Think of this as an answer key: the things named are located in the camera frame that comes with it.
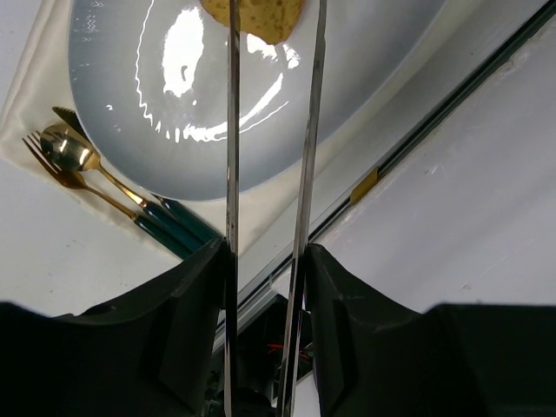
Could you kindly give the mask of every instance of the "white napkin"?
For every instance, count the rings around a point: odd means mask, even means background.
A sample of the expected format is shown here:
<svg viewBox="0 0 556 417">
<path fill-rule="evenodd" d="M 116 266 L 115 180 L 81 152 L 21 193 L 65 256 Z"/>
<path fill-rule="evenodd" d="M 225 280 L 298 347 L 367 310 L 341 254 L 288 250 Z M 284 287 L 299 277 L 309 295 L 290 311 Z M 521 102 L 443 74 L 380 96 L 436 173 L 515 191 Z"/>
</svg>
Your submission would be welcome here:
<svg viewBox="0 0 556 417">
<path fill-rule="evenodd" d="M 45 181 L 56 183 L 21 142 L 23 136 L 60 122 L 52 106 L 74 109 L 67 58 L 70 0 L 43 0 L 25 45 L 16 76 L 0 115 L 0 157 Z M 106 168 L 131 188 L 141 190 L 103 160 Z M 138 207 L 96 173 L 85 173 L 87 182 L 115 197 L 130 209 Z M 299 164 L 267 184 L 242 193 L 240 198 L 240 253 L 268 228 L 294 200 L 299 186 Z M 127 217 L 106 202 L 85 191 L 66 190 L 93 215 L 132 234 L 137 240 L 168 251 L 136 228 Z M 223 232 L 225 201 L 183 202 L 208 223 Z"/>
</svg>

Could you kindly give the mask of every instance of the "spoon bowl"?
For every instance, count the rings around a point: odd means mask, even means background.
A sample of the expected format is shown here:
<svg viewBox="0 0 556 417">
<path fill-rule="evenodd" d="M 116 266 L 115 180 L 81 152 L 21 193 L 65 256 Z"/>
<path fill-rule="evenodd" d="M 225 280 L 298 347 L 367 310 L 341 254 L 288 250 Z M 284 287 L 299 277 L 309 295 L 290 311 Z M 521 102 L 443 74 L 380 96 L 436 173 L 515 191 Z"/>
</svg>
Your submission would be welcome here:
<svg viewBox="0 0 556 417">
<path fill-rule="evenodd" d="M 93 145 L 66 124 L 49 126 L 41 134 L 43 153 L 61 169 L 89 171 L 101 168 Z"/>
</svg>

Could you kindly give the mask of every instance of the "glossy plate surface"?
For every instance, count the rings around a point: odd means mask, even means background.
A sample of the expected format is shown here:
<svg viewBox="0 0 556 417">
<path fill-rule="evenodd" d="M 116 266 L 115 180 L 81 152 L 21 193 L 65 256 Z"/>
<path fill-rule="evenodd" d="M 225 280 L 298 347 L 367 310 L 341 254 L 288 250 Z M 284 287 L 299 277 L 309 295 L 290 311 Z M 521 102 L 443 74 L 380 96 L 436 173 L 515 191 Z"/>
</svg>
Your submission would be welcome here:
<svg viewBox="0 0 556 417">
<path fill-rule="evenodd" d="M 329 2 L 319 141 L 396 71 L 445 1 Z M 242 34 L 241 190 L 301 159 L 317 15 L 306 0 L 275 46 Z M 74 0 L 69 33 L 76 109 L 109 162 L 159 195 L 223 198 L 228 29 L 196 0 Z"/>
</svg>

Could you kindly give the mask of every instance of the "cutlery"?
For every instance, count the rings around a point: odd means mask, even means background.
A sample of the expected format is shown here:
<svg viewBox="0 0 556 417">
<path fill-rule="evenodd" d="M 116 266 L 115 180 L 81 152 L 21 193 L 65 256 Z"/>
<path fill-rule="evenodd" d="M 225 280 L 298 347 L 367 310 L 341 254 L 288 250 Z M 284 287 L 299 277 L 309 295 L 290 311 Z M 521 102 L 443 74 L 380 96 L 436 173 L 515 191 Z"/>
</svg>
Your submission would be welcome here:
<svg viewBox="0 0 556 417">
<path fill-rule="evenodd" d="M 89 138 L 85 134 L 83 126 L 79 122 L 79 118 L 77 117 L 77 113 L 75 111 L 57 106 L 53 107 L 52 110 L 73 130 L 75 130 L 84 139 L 90 142 Z M 191 233 L 199 238 L 201 242 L 206 243 L 216 237 L 222 237 L 219 232 L 211 228 L 207 223 L 205 223 L 179 202 L 170 200 L 169 198 L 161 197 L 159 195 L 154 195 L 154 197 L 172 216 L 175 217 L 177 221 L 179 221 L 179 223 L 183 225 L 183 227 L 191 231 Z"/>
<path fill-rule="evenodd" d="M 281 362 L 280 384 L 276 415 L 291 417 L 294 414 L 295 386 L 297 384 L 297 364 L 299 360 L 299 343 L 301 337 L 301 314 L 303 309 L 303 292 L 305 290 L 305 273 L 307 261 L 305 249 L 308 244 L 311 199 L 313 194 L 314 160 L 316 156 L 316 138 L 321 111 L 322 76 L 326 51 L 325 29 L 327 20 L 327 0 L 321 0 L 319 20 L 316 27 L 314 46 L 313 75 L 309 99 L 309 117 L 303 145 L 301 161 L 301 182 L 297 202 L 295 221 L 294 253 L 288 291 L 288 310 L 286 330 L 284 332 L 284 349 Z"/>
<path fill-rule="evenodd" d="M 41 134 L 43 154 L 62 170 L 68 171 L 100 171 L 110 182 L 118 187 L 127 197 L 136 203 L 151 219 L 168 234 L 174 236 L 191 252 L 199 249 L 204 242 L 185 229 L 174 218 L 166 214 L 157 204 L 149 202 L 123 185 L 110 174 L 100 162 L 100 155 L 93 145 L 65 124 L 49 126 Z"/>
<path fill-rule="evenodd" d="M 27 135 L 27 138 L 22 138 L 23 143 L 29 149 L 30 153 L 43 165 L 46 172 L 48 172 L 60 185 L 67 189 L 82 189 L 99 196 L 112 207 L 124 213 L 131 221 L 141 230 L 147 232 L 150 236 L 159 241 L 163 246 L 169 249 L 182 259 L 191 255 L 191 251 L 185 248 L 174 237 L 159 228 L 155 223 L 143 215 L 133 213 L 129 208 L 123 206 L 108 195 L 105 195 L 93 189 L 86 183 L 83 176 L 74 171 L 64 171 L 57 167 L 53 162 L 46 158 L 40 147 L 40 139 L 38 134 Z"/>
</svg>

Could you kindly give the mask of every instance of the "green handle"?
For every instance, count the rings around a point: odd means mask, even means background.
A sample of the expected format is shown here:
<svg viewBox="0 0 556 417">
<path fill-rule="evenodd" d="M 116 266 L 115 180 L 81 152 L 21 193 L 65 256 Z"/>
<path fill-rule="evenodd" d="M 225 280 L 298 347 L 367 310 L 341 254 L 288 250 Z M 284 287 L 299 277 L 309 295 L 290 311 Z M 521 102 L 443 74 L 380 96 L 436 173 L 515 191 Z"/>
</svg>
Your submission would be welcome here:
<svg viewBox="0 0 556 417">
<path fill-rule="evenodd" d="M 166 233 L 172 235 L 185 248 L 191 252 L 200 249 L 204 242 L 201 242 L 195 235 L 184 228 L 174 218 L 170 217 L 162 208 L 153 202 L 146 202 L 142 211 L 153 219 Z"/>
<path fill-rule="evenodd" d="M 207 223 L 183 207 L 179 202 L 168 198 L 158 197 L 161 205 L 168 210 L 187 230 L 190 230 L 201 242 L 206 243 L 214 238 L 222 237 L 220 233 L 211 228 Z"/>
<path fill-rule="evenodd" d="M 144 230 L 149 235 L 154 237 L 155 240 L 159 241 L 162 245 L 164 245 L 174 254 L 178 255 L 180 258 L 185 259 L 192 254 L 192 251 L 185 248 L 174 237 L 156 226 L 154 222 L 149 220 L 144 215 L 138 215 L 135 219 L 133 219 L 133 223 L 135 223 L 138 228 Z"/>
</svg>

